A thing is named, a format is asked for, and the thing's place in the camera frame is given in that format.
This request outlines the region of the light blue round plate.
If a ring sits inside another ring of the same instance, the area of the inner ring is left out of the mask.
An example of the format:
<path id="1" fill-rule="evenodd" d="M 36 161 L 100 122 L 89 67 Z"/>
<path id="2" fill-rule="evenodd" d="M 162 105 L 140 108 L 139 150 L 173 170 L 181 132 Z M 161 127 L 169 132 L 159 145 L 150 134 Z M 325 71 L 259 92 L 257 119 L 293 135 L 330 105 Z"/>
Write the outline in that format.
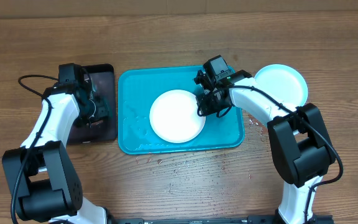
<path id="1" fill-rule="evenodd" d="M 255 79 L 273 95 L 296 106 L 303 106 L 308 99 L 308 85 L 305 79 L 288 65 L 267 65 L 256 73 Z"/>

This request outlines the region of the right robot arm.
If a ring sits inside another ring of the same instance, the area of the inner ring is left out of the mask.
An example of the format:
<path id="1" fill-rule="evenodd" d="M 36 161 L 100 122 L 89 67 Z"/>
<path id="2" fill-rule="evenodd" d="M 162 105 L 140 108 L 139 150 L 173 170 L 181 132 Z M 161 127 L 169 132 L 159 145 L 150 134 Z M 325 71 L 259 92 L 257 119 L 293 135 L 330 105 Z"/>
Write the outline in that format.
<path id="1" fill-rule="evenodd" d="M 284 181 L 275 221 L 318 223 L 312 212 L 316 189 L 326 184 L 323 175 L 337 160 L 319 109 L 281 100 L 244 70 L 219 75 L 200 70 L 194 82 L 203 88 L 196 97 L 198 116 L 221 118 L 237 107 L 267 127 L 273 163 Z"/>

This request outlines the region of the white round plate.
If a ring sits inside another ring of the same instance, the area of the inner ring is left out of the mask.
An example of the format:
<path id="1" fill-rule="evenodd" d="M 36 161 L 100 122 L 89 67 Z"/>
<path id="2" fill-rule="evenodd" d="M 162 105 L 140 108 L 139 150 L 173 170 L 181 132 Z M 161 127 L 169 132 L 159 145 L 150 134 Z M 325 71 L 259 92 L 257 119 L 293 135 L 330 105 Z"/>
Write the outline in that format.
<path id="1" fill-rule="evenodd" d="M 198 115 L 196 96 L 185 90 L 170 90 L 158 96 L 150 108 L 149 120 L 158 137 L 175 144 L 197 137 L 206 122 Z"/>

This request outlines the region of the teal plastic serving tray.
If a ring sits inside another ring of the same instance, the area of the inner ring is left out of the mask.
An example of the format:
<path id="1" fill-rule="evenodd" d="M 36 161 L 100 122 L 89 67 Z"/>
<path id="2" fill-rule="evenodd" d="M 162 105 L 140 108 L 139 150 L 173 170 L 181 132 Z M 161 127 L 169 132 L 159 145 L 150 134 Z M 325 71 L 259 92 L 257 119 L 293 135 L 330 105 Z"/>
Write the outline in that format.
<path id="1" fill-rule="evenodd" d="M 232 108 L 222 118 L 206 118 L 197 137 L 184 143 L 170 143 L 152 130 L 149 113 L 158 96 L 170 90 L 202 92 L 193 79 L 202 65 L 128 70 L 118 80 L 117 142 L 130 155 L 205 151 L 239 146 L 245 139 L 242 110 Z"/>

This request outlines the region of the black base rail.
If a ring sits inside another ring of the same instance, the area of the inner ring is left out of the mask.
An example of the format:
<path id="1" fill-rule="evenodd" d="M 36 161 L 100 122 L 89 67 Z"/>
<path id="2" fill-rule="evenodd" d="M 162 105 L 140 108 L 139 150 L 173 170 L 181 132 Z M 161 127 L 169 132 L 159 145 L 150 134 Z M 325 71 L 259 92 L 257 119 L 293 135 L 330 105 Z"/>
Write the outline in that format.
<path id="1" fill-rule="evenodd" d="M 283 223 L 277 215 L 250 215 L 246 218 L 210 218 L 210 219 L 164 219 L 144 220 L 142 218 L 117 219 L 118 224 L 273 224 Z"/>

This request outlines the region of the black rectangular tray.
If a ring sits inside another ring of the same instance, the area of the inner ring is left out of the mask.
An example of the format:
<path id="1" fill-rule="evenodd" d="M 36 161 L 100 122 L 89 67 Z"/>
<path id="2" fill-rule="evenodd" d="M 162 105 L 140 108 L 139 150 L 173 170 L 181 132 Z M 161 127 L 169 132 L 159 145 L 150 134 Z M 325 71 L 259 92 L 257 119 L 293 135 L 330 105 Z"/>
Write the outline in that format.
<path id="1" fill-rule="evenodd" d="M 112 65 L 99 64 L 82 66 L 87 74 L 85 92 L 91 95 L 92 91 L 110 95 L 111 117 L 107 121 L 95 123 L 92 126 L 78 126 L 78 118 L 71 127 L 68 144 L 115 140 L 117 137 L 116 91 L 114 68 Z"/>

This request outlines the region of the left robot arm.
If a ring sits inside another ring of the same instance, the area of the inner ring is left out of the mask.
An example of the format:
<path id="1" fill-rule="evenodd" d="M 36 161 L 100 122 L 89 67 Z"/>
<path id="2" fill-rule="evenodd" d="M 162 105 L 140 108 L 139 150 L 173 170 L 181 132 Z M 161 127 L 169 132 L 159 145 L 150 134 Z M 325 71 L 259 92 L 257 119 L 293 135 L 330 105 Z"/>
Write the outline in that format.
<path id="1" fill-rule="evenodd" d="M 59 93 L 42 102 L 29 137 L 4 153 L 2 166 L 11 192 L 11 218 L 50 223 L 114 223 L 103 207 L 83 196 L 66 146 L 80 109 L 75 96 Z"/>

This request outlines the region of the green and pink sponge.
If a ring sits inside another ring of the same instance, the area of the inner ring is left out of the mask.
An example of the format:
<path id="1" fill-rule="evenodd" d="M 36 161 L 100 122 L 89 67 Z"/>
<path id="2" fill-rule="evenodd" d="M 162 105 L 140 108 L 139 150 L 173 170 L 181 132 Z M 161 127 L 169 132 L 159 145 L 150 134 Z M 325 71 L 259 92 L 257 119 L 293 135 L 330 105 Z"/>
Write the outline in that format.
<path id="1" fill-rule="evenodd" d="M 111 117 L 110 95 L 92 91 L 89 100 L 91 102 L 91 114 L 88 118 L 90 126 L 107 121 Z"/>

